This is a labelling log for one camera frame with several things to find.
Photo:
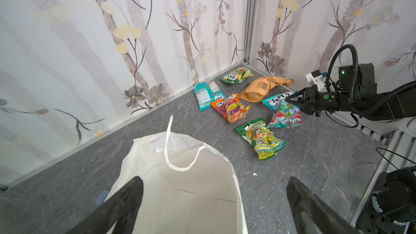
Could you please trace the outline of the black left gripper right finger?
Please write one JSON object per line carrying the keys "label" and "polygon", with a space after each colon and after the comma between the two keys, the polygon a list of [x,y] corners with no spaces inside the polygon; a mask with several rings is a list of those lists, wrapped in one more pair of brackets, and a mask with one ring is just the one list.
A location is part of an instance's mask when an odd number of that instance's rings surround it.
{"label": "black left gripper right finger", "polygon": [[358,233],[296,177],[289,178],[286,191],[297,233]]}

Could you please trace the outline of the teal pink Fox's candy bag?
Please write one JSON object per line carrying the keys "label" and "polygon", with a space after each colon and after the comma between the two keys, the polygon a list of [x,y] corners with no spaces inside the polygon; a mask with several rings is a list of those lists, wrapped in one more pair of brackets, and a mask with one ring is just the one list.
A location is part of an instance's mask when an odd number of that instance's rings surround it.
{"label": "teal pink Fox's candy bag", "polygon": [[286,97],[295,93],[296,91],[285,92],[262,100],[262,103],[274,112],[267,128],[293,128],[302,125],[299,106],[285,101]]}

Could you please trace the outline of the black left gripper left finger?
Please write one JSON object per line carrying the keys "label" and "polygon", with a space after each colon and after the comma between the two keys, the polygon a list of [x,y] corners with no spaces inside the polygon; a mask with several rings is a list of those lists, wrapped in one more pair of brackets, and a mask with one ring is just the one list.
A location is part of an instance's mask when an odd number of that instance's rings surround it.
{"label": "black left gripper left finger", "polygon": [[131,234],[144,195],[144,183],[133,177],[112,197],[90,214],[70,234]]}

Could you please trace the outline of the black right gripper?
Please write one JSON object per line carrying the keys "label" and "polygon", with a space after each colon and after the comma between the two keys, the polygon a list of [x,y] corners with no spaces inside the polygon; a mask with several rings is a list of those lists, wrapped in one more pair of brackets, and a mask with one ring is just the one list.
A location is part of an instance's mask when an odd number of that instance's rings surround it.
{"label": "black right gripper", "polygon": [[290,94],[284,100],[289,104],[298,106],[301,112],[307,115],[319,117],[320,110],[317,108],[317,93],[318,87],[313,85]]}

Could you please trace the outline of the green Fox's candy bag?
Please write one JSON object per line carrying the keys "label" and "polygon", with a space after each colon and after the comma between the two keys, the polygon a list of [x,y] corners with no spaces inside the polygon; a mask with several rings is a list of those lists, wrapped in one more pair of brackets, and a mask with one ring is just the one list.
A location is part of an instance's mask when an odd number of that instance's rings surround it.
{"label": "green Fox's candy bag", "polygon": [[249,68],[240,67],[240,68],[235,69],[231,73],[226,74],[226,76],[219,78],[219,80],[222,82],[231,84],[231,85],[236,85],[236,84],[242,83],[247,78],[251,78],[254,76],[255,75]]}

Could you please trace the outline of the orange Fox's fruits candy bag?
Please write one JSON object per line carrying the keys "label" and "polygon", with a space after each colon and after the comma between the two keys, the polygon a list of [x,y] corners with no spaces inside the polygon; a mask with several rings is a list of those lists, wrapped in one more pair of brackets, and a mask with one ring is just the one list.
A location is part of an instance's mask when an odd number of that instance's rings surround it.
{"label": "orange Fox's fruits candy bag", "polygon": [[230,124],[244,119],[251,108],[250,105],[241,104],[238,94],[216,100],[211,106]]}

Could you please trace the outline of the white patterned paper bag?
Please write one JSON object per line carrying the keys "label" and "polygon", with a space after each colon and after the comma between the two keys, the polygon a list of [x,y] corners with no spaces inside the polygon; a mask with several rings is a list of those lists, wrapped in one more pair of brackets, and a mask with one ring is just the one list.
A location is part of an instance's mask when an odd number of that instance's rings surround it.
{"label": "white patterned paper bag", "polygon": [[136,234],[245,234],[239,182],[231,161],[187,134],[134,139],[109,196],[134,177],[144,194]]}

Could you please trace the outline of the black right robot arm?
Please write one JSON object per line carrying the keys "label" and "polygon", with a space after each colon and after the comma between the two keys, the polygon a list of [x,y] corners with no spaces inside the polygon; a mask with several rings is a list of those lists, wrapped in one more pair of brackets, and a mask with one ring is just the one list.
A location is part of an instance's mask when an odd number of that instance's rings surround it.
{"label": "black right robot arm", "polygon": [[[325,79],[325,92],[317,85],[286,97],[301,112],[320,116],[321,112],[350,112],[354,121],[371,121],[415,117],[416,83],[378,93],[374,67],[360,64],[352,44],[342,46],[333,56]],[[416,231],[416,163],[391,172],[383,172],[365,202],[357,228],[365,234],[413,234]]]}

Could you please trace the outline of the orange snack bag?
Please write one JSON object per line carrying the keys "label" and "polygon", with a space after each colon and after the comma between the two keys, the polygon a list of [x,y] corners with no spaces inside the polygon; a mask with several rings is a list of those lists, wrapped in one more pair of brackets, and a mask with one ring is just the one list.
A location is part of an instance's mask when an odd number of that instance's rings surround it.
{"label": "orange snack bag", "polygon": [[286,79],[279,76],[262,77],[251,82],[241,92],[239,98],[250,103],[258,103],[265,99],[271,89],[278,86],[291,86],[294,83],[295,80],[293,79]]}

